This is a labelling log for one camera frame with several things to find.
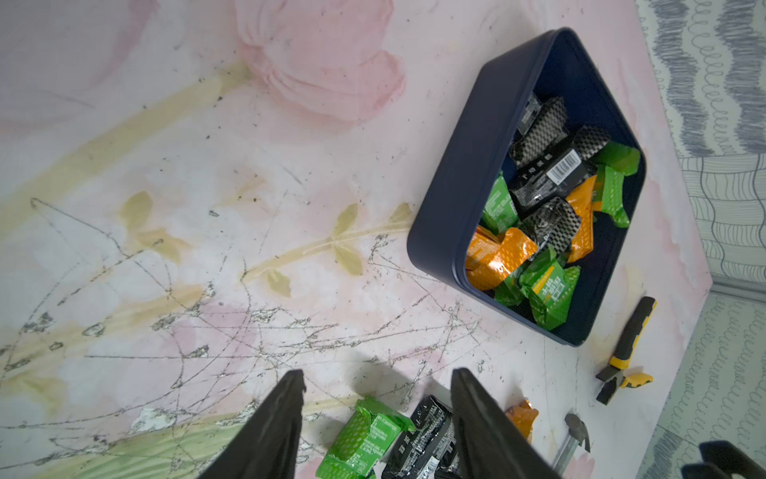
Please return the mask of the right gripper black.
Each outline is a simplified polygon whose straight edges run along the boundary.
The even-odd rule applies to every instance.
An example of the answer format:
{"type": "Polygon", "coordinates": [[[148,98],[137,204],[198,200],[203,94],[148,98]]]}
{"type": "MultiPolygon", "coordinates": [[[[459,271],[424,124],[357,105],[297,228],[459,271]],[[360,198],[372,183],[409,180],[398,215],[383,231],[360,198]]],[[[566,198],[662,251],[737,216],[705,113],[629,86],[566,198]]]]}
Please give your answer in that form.
{"type": "Polygon", "coordinates": [[[765,479],[763,467],[728,441],[716,440],[700,443],[700,463],[684,465],[683,479],[765,479]]]}

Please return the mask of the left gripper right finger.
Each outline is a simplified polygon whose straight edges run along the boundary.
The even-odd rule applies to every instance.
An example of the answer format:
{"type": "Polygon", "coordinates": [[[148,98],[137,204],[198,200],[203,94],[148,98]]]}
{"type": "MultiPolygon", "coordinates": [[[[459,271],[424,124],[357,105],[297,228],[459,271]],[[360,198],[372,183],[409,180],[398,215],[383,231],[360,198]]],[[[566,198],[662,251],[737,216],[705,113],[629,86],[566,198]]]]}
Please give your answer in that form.
{"type": "Polygon", "coordinates": [[[461,477],[558,476],[469,369],[453,371],[450,392],[461,477]]]}

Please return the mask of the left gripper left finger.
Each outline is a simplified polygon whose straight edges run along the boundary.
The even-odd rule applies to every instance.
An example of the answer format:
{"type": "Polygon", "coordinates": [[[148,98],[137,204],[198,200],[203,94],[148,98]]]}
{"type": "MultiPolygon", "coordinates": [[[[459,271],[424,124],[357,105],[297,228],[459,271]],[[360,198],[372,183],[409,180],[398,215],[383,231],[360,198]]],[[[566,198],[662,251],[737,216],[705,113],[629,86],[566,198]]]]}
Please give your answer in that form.
{"type": "Polygon", "coordinates": [[[305,392],[300,369],[283,375],[203,478],[292,478],[295,475],[305,392]]]}

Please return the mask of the black cookie packet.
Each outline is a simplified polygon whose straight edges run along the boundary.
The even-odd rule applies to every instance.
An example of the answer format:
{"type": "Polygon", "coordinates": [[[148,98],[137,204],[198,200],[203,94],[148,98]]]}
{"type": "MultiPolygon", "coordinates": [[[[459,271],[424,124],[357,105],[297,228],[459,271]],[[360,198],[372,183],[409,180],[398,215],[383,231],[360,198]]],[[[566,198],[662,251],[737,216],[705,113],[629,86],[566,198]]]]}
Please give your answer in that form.
{"type": "Polygon", "coordinates": [[[461,479],[462,474],[460,472],[460,455],[457,446],[455,421],[453,419],[451,419],[449,422],[445,440],[446,449],[435,472],[435,477],[461,479]]]}
{"type": "Polygon", "coordinates": [[[451,409],[434,395],[422,399],[411,415],[414,431],[394,444],[382,478],[434,478],[454,441],[451,409]]]}

